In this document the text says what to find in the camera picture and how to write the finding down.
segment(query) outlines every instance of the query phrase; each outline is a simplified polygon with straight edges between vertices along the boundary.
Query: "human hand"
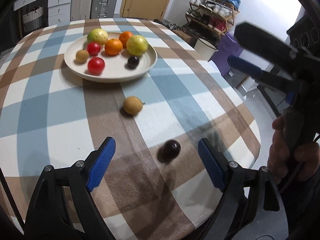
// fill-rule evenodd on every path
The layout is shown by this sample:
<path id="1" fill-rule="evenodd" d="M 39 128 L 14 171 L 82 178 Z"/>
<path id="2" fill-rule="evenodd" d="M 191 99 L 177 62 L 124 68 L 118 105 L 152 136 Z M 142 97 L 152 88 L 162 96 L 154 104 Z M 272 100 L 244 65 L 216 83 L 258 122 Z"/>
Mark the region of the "human hand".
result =
<path id="1" fill-rule="evenodd" d="M 283 117 L 277 118 L 272 123 L 275 133 L 272 137 L 272 145 L 269 150 L 268 168 L 270 169 L 276 184 L 288 173 L 286 161 L 289 158 L 290 151 L 282 137 L 284 128 Z M 304 165 L 297 175 L 298 181 L 306 181 L 310 179 L 318 169 L 320 164 L 320 148 L 316 142 L 311 142 L 299 146 L 294 152 L 294 158 L 298 162 L 304 162 Z"/>

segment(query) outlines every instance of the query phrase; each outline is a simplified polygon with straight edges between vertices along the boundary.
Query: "plaid tablecloth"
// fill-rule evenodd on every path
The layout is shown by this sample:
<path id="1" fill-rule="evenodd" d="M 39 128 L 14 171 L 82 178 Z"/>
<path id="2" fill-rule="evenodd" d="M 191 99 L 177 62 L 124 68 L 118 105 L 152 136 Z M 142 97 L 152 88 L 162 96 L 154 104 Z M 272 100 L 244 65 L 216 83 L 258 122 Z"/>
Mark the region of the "plaid tablecloth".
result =
<path id="1" fill-rule="evenodd" d="M 154 68 L 118 84 L 71 73 L 65 51 L 100 27 L 146 37 L 159 56 Z M 134 118 L 119 111 L 131 95 L 145 103 Z M 45 165 L 68 167 L 115 138 L 116 154 L 92 196 L 118 240 L 181 239 L 212 214 L 221 193 L 197 154 L 199 139 L 246 168 L 260 150 L 257 123 L 236 92 L 182 39 L 146 20 L 75 21 L 31 33 L 2 61 L 0 109 L 0 166 L 23 219 Z M 161 164 L 157 151 L 172 138 L 181 153 Z M 80 228 L 67 188 L 66 195 Z M 0 204 L 17 224 L 4 192 Z"/>

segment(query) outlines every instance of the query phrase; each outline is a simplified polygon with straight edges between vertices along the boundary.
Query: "bolt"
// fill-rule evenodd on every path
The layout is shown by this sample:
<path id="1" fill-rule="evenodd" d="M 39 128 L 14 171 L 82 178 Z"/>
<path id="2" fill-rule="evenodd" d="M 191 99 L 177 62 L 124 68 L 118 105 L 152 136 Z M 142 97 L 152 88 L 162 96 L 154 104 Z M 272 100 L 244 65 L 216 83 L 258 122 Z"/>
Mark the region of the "bolt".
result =
<path id="1" fill-rule="evenodd" d="M 261 170 L 262 170 L 263 172 L 268 172 L 268 171 L 269 171 L 269 168 L 266 167 L 266 166 L 262 166 L 262 167 L 261 167 Z"/>
<path id="2" fill-rule="evenodd" d="M 77 161 L 76 166 L 77 167 L 82 167 L 84 165 L 84 161 Z"/>
<path id="3" fill-rule="evenodd" d="M 238 167 L 238 163 L 236 163 L 236 162 L 229 162 L 229 165 L 230 165 L 230 167 L 232 167 L 232 168 Z"/>
<path id="4" fill-rule="evenodd" d="M 290 56 L 291 59 L 295 59 L 296 56 L 297 56 L 297 53 L 295 53 L 295 52 L 292 50 L 292 51 L 290 51 L 289 56 Z"/>
<path id="5" fill-rule="evenodd" d="M 44 167 L 44 171 L 51 171 L 52 166 L 51 165 L 47 165 Z"/>

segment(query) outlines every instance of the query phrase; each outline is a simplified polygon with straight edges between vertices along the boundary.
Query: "blue gripper pad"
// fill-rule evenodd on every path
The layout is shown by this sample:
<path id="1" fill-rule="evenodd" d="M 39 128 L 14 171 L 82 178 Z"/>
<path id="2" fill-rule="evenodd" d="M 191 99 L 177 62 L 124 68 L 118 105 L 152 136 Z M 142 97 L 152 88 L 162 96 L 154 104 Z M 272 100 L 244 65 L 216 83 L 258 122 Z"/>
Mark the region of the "blue gripper pad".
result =
<path id="1" fill-rule="evenodd" d="M 87 189 L 91 192 L 95 187 L 98 187 L 103 175 L 105 174 L 113 155 L 116 152 L 116 141 L 113 138 L 107 142 L 96 161 L 89 171 L 89 178 L 86 184 Z"/>
<path id="2" fill-rule="evenodd" d="M 198 154 L 213 185 L 222 192 L 225 188 L 224 173 L 202 139 L 198 142 Z"/>

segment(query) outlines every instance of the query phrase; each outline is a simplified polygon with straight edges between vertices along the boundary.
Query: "wooden shoe rack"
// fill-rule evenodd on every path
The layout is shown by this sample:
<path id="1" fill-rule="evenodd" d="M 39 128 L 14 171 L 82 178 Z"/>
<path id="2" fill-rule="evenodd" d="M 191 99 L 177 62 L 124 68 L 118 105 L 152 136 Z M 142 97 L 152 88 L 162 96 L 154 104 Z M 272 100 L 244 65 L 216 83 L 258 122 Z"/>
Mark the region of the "wooden shoe rack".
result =
<path id="1" fill-rule="evenodd" d="M 198 11 L 198 10 L 203 10 L 203 11 L 206 12 L 207 15 L 209 15 L 209 16 L 211 16 L 211 17 L 214 17 L 214 18 L 216 18 L 216 19 L 218 19 L 218 20 L 224 21 L 224 22 L 226 23 L 227 28 L 226 28 L 223 32 L 218 33 L 218 32 L 215 31 L 214 29 L 208 27 L 207 25 L 201 23 L 200 21 L 196 20 L 195 18 L 193 18 L 193 17 L 191 17 L 191 16 L 189 16 L 189 15 L 187 15 L 187 14 L 185 15 L 185 17 L 186 17 L 188 23 L 189 23 L 190 21 L 194 21 L 194 22 L 198 23 L 199 25 L 201 25 L 202 27 L 204 27 L 204 28 L 206 28 L 206 29 L 214 32 L 215 34 L 217 34 L 217 35 L 219 36 L 219 39 L 221 39 L 221 35 L 225 35 L 225 33 L 226 33 L 232 26 L 234 26 L 234 24 L 235 24 L 235 15 L 237 15 L 237 14 L 239 13 L 239 10 L 236 10 L 236 9 L 234 8 L 234 6 L 233 6 L 232 3 L 226 2 L 226 1 L 224 1 L 224 0 L 210 0 L 210 1 L 213 1 L 213 2 L 218 3 L 218 4 L 220 4 L 220 5 L 224 5 L 224 6 L 226 6 L 226 7 L 231 8 L 232 14 L 231 14 L 229 17 L 224 18 L 224 17 L 222 17 L 222 16 L 220 16 L 220 15 L 218 15 L 218 14 L 216 14 L 216 13 L 211 12 L 210 10 L 208 10 L 208 9 L 206 9 L 206 8 L 203 8 L 203 7 L 200 7 L 200 6 L 191 4 L 191 3 L 190 3 L 189 5 L 190 5 L 190 8 L 191 8 L 192 10 L 195 9 L 195 8 L 196 8 L 196 9 L 195 9 L 196 11 Z"/>

